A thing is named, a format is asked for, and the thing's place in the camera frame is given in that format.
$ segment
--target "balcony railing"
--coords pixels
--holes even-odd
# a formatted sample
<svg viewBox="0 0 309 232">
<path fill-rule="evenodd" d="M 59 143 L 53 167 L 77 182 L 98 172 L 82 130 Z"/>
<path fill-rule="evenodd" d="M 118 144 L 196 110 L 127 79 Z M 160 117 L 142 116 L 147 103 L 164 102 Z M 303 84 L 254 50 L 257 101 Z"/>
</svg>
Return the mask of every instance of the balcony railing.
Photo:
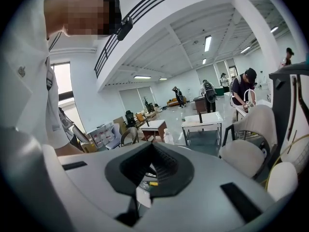
<svg viewBox="0 0 309 232">
<path fill-rule="evenodd" d="M 163 1 L 165 0 L 142 0 L 126 15 L 126 17 L 130 16 L 133 19 L 133 23 L 136 24 L 146 13 Z M 117 35 L 115 34 L 112 35 L 106 42 L 96 63 L 95 72 L 97 77 L 100 75 L 103 66 L 118 43 L 119 41 L 117 40 Z"/>
</svg>

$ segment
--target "black strip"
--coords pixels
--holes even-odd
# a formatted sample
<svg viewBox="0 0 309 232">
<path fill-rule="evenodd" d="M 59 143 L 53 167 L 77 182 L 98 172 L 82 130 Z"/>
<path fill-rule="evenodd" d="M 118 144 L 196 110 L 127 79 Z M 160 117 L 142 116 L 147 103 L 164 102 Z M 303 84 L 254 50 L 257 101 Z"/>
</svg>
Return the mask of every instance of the black strip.
<svg viewBox="0 0 309 232">
<path fill-rule="evenodd" d="M 220 187 L 246 223 L 262 214 L 260 209 L 234 183 L 224 184 Z"/>
<path fill-rule="evenodd" d="M 59 101 L 64 101 L 69 98 L 74 98 L 73 91 L 69 91 L 66 93 L 59 94 Z"/>
<path fill-rule="evenodd" d="M 289 131 L 288 131 L 288 141 L 290 140 L 290 137 L 291 137 L 291 133 L 292 133 L 293 125 L 294 125 L 294 120 L 295 120 L 295 113 L 296 113 L 296 100 L 297 100 L 296 84 L 297 84 L 296 77 L 293 76 L 294 97 L 293 97 L 292 120 L 291 120 L 291 124 L 290 124 Z"/>
<path fill-rule="evenodd" d="M 84 167 L 84 166 L 87 166 L 87 163 L 85 163 L 84 161 L 79 161 L 79 162 L 74 162 L 74 163 L 62 165 L 64 171 L 75 169 L 75 168 L 81 168 L 81 167 Z"/>
</svg>

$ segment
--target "white t-shirt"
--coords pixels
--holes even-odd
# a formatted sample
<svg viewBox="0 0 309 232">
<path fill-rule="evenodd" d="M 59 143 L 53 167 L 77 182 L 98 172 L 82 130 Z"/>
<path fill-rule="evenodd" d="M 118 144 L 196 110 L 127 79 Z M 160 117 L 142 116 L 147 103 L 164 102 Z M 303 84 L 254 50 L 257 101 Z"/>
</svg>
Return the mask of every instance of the white t-shirt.
<svg viewBox="0 0 309 232">
<path fill-rule="evenodd" d="M 58 116 L 58 86 L 48 56 L 44 0 L 25 0 L 0 42 L 0 126 L 60 148 L 69 140 Z M 54 75 L 49 91 L 47 69 Z"/>
</svg>

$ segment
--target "person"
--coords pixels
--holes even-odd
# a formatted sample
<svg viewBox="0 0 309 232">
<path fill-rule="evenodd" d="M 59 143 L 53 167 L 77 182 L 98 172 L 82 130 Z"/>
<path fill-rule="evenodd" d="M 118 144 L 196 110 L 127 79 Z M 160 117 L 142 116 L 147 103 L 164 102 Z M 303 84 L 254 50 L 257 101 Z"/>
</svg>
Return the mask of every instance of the person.
<svg viewBox="0 0 309 232">
<path fill-rule="evenodd" d="M 249 68 L 246 70 L 245 73 L 241 74 L 239 77 L 236 77 L 233 80 L 232 84 L 232 93 L 233 93 L 233 103 L 234 105 L 242 105 L 245 106 L 246 102 L 249 101 L 248 99 L 248 93 L 246 94 L 246 97 L 244 97 L 245 92 L 248 89 L 254 90 L 254 84 L 256 80 L 256 72 L 254 69 Z M 255 104 L 255 94 L 251 92 L 253 103 Z M 233 122 L 237 120 L 236 118 L 236 110 L 233 114 Z"/>
<path fill-rule="evenodd" d="M 81 154 L 58 115 L 58 86 L 49 61 L 49 37 L 116 33 L 119 0 L 25 0 L 0 42 L 0 126 L 31 134 L 58 156 Z"/>
<path fill-rule="evenodd" d="M 172 90 L 176 94 L 176 99 L 177 99 L 177 101 L 179 103 L 179 108 L 183 108 L 184 107 L 184 103 L 183 103 L 183 94 L 182 94 L 182 92 L 176 86 Z"/>
<path fill-rule="evenodd" d="M 220 78 L 220 85 L 223 87 L 224 93 L 227 93 L 230 91 L 229 89 L 229 83 L 227 78 L 225 77 L 225 73 L 221 74 L 221 78 Z"/>
<path fill-rule="evenodd" d="M 201 93 L 205 97 L 205 105 L 207 113 L 211 113 L 212 111 L 216 111 L 216 91 L 214 90 L 214 86 L 211 82 L 207 80 L 203 80 Z"/>
<path fill-rule="evenodd" d="M 294 55 L 294 52 L 292 51 L 291 48 L 287 48 L 286 49 L 286 57 L 283 59 L 283 61 L 280 64 L 280 68 L 284 67 L 284 66 L 288 66 L 291 65 L 291 57 Z"/>
</svg>

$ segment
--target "person in black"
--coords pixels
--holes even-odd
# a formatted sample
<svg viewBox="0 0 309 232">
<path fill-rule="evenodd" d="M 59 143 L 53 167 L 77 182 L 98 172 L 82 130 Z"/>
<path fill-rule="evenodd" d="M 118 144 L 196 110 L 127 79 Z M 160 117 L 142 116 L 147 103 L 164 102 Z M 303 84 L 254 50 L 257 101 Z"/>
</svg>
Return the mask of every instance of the person in black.
<svg viewBox="0 0 309 232">
<path fill-rule="evenodd" d="M 183 101 L 181 100 L 181 96 L 183 96 L 182 92 L 181 92 L 180 89 L 177 88 L 176 86 L 175 86 L 172 90 L 173 90 L 173 91 L 175 92 L 175 94 L 176 94 L 176 99 L 177 99 L 177 101 L 178 101 L 178 103 L 179 103 L 179 107 L 183 108 L 184 103 L 183 103 Z"/>
<path fill-rule="evenodd" d="M 254 89 L 254 83 L 256 79 L 256 72 L 254 69 L 249 68 L 244 74 L 240 75 L 240 83 L 235 77 L 233 81 L 232 91 L 233 91 L 233 103 L 235 105 L 245 105 L 248 101 L 248 92 L 244 101 L 244 94 L 248 89 Z M 255 103 L 255 94 L 251 92 L 252 100 Z"/>
</svg>

